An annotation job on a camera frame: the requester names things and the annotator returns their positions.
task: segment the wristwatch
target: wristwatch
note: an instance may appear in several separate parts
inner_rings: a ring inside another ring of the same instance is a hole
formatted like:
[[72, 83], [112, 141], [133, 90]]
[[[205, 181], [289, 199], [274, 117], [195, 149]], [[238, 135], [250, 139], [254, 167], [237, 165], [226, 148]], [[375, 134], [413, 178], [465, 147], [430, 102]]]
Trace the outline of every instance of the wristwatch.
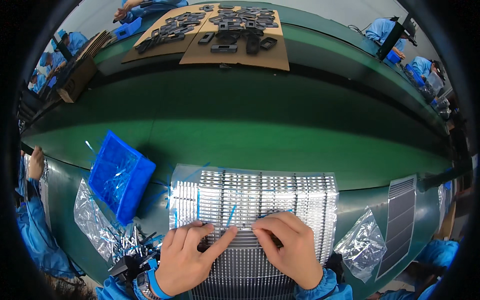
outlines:
[[150, 299], [161, 300], [160, 297], [155, 296], [150, 291], [150, 280], [148, 279], [147, 272], [142, 272], [137, 276], [137, 286], [142, 291], [142, 293], [147, 295]]

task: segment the bag of parts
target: bag of parts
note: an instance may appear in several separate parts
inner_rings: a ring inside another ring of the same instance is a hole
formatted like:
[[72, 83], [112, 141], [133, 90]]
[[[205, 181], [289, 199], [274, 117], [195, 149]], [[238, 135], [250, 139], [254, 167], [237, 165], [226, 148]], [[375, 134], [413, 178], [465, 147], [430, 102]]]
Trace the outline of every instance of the bag of parts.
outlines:
[[387, 247], [371, 209], [355, 222], [353, 228], [338, 242], [334, 251], [356, 278], [367, 282], [375, 266], [382, 260]]

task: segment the person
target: person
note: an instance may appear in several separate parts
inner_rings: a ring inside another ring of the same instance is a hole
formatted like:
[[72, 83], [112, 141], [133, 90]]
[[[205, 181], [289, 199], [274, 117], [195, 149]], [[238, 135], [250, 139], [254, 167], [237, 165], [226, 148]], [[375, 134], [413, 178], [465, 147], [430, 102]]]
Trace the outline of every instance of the person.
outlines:
[[153, 4], [144, 8], [140, 7], [142, 0], [122, 0], [122, 8], [118, 8], [113, 19], [120, 23], [131, 23], [138, 17], [155, 12], [166, 13], [177, 7], [187, 6], [187, 0], [153, 0]]
[[416, 262], [412, 262], [404, 272], [403, 277], [409, 277], [415, 291], [399, 289], [388, 290], [385, 293], [375, 293], [370, 300], [427, 300], [440, 282], [455, 258], [459, 244], [451, 240], [432, 240], [420, 252]]
[[52, 78], [66, 64], [67, 60], [59, 51], [53, 51], [53, 53], [43, 52], [42, 56], [40, 56], [40, 66], [46, 67], [47, 79]]
[[42, 148], [35, 146], [30, 157], [26, 189], [23, 183], [23, 157], [20, 164], [19, 189], [16, 191], [24, 197], [24, 205], [16, 208], [17, 224], [30, 257], [39, 270], [52, 277], [80, 277], [82, 271], [68, 259], [47, 226], [39, 188], [45, 166]]
[[[70, 51], [72, 55], [75, 55], [78, 50], [88, 41], [88, 38], [76, 31], [67, 33], [65, 30], [60, 29], [58, 34], [63, 44], [67, 47], [68, 51]], [[57, 44], [55, 44], [53, 40], [52, 46], [54, 50], [57, 48]]]
[[437, 73], [442, 80], [445, 80], [443, 64], [438, 60], [428, 60], [424, 57], [416, 56], [409, 65], [422, 77], [423, 81], [427, 80], [431, 72]]
[[[170, 230], [163, 239], [160, 264], [155, 279], [163, 295], [151, 288], [149, 293], [162, 299], [172, 298], [202, 283], [210, 272], [214, 260], [225, 251], [237, 234], [231, 226], [205, 252], [197, 250], [200, 240], [212, 232], [212, 224], [203, 225], [197, 220], [180, 228]], [[252, 231], [265, 251], [268, 261], [280, 272], [295, 282], [294, 296], [297, 300], [351, 300], [352, 288], [337, 283], [336, 274], [322, 267], [315, 256], [313, 231], [291, 212], [281, 212], [258, 219]], [[280, 239], [278, 248], [270, 233]], [[140, 300], [149, 299], [133, 281], [135, 295]], [[96, 288], [99, 300], [131, 299], [126, 287], [118, 279], [109, 277], [103, 288]]]
[[33, 70], [32, 78], [30, 78], [30, 82], [33, 84], [32, 91], [38, 94], [38, 92], [42, 89], [43, 85], [47, 82], [45, 79], [45, 75], [39, 74], [38, 70]]
[[[380, 44], [383, 45], [394, 26], [394, 21], [390, 21], [388, 19], [376, 19], [373, 21], [370, 27], [368, 27], [367, 31], [365, 31], [365, 36], [372, 41], [379, 41]], [[410, 36], [414, 35], [415, 25], [413, 25], [412, 22], [408, 22], [405, 32], [402, 33], [395, 46], [392, 48], [392, 50], [403, 60], [405, 59], [403, 50], [405, 49], [405, 44], [407, 42], [406, 40], [409, 39]]]

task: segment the blue watch strap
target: blue watch strap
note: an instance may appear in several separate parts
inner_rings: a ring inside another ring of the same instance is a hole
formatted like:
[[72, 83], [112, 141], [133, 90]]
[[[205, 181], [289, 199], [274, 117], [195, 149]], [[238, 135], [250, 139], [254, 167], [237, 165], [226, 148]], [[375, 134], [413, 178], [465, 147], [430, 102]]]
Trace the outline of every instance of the blue watch strap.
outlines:
[[173, 298], [175, 295], [173, 296], [169, 296], [167, 294], [165, 294], [162, 289], [160, 288], [160, 286], [158, 285], [158, 282], [156, 281], [156, 278], [155, 278], [155, 270], [154, 269], [150, 269], [147, 271], [147, 274], [148, 274], [148, 281], [149, 281], [149, 285], [150, 287], [152, 288], [153, 292], [159, 296], [160, 298], [162, 299], [170, 299], [170, 298]]

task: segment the plastic cover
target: plastic cover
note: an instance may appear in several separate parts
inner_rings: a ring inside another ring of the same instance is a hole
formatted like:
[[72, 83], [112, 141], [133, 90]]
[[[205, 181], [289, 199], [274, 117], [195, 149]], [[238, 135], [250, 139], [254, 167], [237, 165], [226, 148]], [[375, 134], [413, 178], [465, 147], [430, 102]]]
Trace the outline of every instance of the plastic cover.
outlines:
[[83, 178], [78, 187], [73, 218], [97, 252], [108, 261], [115, 244], [113, 233], [117, 233], [117, 231], [98, 208]]
[[371, 209], [355, 222], [353, 228], [338, 242], [334, 251], [343, 256], [343, 262], [353, 276], [363, 281], [372, 276], [387, 247]]

